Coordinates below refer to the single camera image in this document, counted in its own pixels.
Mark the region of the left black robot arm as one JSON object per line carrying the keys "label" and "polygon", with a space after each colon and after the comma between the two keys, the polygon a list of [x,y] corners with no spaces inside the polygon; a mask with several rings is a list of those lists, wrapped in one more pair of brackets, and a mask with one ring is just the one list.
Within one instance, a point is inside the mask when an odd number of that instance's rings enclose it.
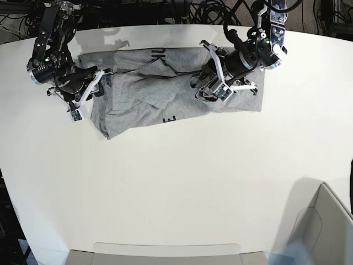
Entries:
{"label": "left black robot arm", "polygon": [[200,42],[211,58],[190,81],[198,100],[226,102],[240,91],[257,94],[257,86],[248,80],[248,74],[280,66],[280,55],[287,53],[284,47],[285,22],[291,9],[285,1],[255,1],[249,8],[254,26],[248,30],[245,41],[236,30],[229,29],[232,15],[239,6],[237,2],[223,23],[224,35],[234,46],[233,51],[227,51],[206,40]]}

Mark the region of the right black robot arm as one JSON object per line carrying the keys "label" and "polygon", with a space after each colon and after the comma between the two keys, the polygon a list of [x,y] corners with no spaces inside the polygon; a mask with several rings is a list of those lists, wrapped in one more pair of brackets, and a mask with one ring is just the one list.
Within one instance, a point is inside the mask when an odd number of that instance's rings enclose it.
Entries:
{"label": "right black robot arm", "polygon": [[72,58],[68,44],[77,31],[82,1],[45,1],[44,6],[26,69],[34,83],[49,84],[46,94],[57,96],[72,112],[87,100],[103,96],[101,79],[113,72],[97,66],[80,68]]}

